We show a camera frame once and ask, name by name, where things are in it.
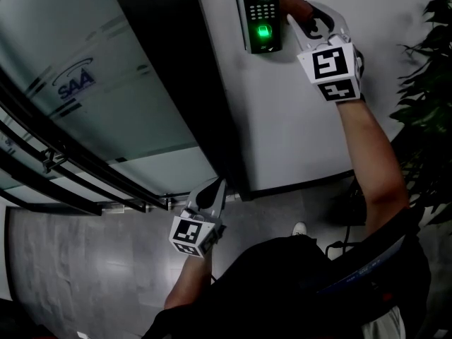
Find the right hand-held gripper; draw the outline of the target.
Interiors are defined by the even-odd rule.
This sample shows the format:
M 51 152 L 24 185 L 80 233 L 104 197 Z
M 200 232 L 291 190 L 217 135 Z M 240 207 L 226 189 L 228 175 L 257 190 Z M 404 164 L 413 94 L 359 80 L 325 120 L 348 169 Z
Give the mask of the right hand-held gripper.
M 298 22 L 287 15 L 303 51 L 297 58 L 309 82 L 327 102 L 359 100 L 364 57 L 352 43 L 345 18 L 325 4 L 316 1 L 309 4 L 313 20 L 306 34 Z M 317 42 L 325 44 L 318 48 Z

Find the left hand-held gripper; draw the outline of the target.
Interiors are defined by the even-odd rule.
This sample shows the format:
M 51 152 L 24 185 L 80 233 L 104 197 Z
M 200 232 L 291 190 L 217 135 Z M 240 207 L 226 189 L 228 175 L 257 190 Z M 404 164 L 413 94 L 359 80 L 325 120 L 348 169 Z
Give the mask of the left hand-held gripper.
M 220 219 L 226 190 L 226 180 L 217 177 L 203 182 L 189 194 L 169 233 L 169 242 L 179 253 L 205 258 L 217 244 L 226 228 Z

